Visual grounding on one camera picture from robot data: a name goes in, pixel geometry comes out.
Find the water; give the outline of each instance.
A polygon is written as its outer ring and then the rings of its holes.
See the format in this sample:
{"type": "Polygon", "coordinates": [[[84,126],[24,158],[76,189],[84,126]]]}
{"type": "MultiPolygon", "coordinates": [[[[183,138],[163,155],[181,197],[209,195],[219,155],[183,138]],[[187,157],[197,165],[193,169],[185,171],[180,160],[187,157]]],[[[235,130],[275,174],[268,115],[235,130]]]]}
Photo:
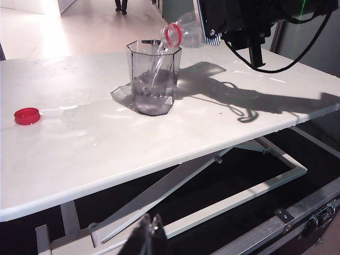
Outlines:
{"type": "Polygon", "coordinates": [[[132,94],[137,110],[148,115],[166,114],[174,101],[175,81],[172,72],[159,68],[134,78],[132,94]]]}
{"type": "Polygon", "coordinates": [[[155,61],[152,64],[151,69],[150,69],[150,74],[153,75],[153,78],[150,80],[151,81],[151,84],[150,84],[151,86],[153,86],[155,84],[156,76],[157,76],[157,74],[159,72],[159,69],[160,69],[160,67],[162,65],[163,54],[165,52],[167,52],[167,50],[168,49],[166,47],[164,47],[163,43],[161,42],[159,47],[157,48],[157,53],[156,53],[156,55],[158,56],[158,61],[157,62],[155,61]]]}

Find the plastic object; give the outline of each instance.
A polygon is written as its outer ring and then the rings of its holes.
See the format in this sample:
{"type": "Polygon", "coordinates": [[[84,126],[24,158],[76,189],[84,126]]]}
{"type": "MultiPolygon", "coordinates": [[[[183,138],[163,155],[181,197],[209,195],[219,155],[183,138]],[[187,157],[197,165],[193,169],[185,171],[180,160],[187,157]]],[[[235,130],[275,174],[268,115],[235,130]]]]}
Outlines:
{"type": "Polygon", "coordinates": [[[205,45],[202,27],[196,22],[194,12],[185,13],[175,23],[165,26],[160,37],[167,48],[183,46],[187,48],[199,48],[205,45]]]}
{"type": "Polygon", "coordinates": [[[134,108],[151,116],[168,113],[174,103],[181,48],[165,50],[159,40],[135,41],[127,45],[127,60],[134,108]]]}
{"type": "Polygon", "coordinates": [[[19,125],[30,125],[40,119],[39,110],[36,108],[23,108],[14,113],[14,121],[19,125]]]}

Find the bottle neck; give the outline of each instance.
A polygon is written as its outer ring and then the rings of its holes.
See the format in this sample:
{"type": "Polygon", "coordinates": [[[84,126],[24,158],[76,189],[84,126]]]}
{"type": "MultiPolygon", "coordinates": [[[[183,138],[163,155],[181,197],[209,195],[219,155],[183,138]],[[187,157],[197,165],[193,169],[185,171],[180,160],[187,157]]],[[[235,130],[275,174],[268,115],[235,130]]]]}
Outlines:
{"type": "Polygon", "coordinates": [[[182,29],[176,23],[170,23],[161,30],[160,37],[164,47],[178,47],[183,40],[182,29]]]}

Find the black device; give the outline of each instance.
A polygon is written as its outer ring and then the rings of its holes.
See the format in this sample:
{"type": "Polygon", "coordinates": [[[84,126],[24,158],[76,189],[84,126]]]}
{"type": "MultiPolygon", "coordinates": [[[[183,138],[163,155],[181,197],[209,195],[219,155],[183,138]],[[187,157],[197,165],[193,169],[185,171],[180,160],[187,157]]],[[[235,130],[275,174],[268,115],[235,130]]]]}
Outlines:
{"type": "MultiPolygon", "coordinates": [[[[261,44],[265,43],[265,38],[270,36],[270,28],[275,23],[288,21],[301,24],[309,22],[317,16],[327,15],[314,38],[316,40],[332,11],[338,9],[338,0],[194,1],[197,1],[196,8],[201,19],[206,42],[216,44],[215,42],[223,39],[234,53],[236,50],[249,48],[251,61],[249,66],[255,70],[264,65],[261,44]],[[309,13],[313,13],[309,19],[298,20],[296,18],[309,13]]],[[[314,39],[310,43],[310,47],[315,42],[314,39]]]]}

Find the white floor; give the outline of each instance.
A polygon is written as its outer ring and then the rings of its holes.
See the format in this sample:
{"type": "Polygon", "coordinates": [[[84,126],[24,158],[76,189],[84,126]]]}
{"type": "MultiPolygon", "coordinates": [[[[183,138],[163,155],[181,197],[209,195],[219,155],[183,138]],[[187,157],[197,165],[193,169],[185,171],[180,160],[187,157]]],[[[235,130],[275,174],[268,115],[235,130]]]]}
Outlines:
{"type": "Polygon", "coordinates": [[[77,0],[61,18],[1,8],[0,42],[6,59],[120,52],[165,24],[151,0],[128,1],[126,16],[114,0],[77,0]]]}

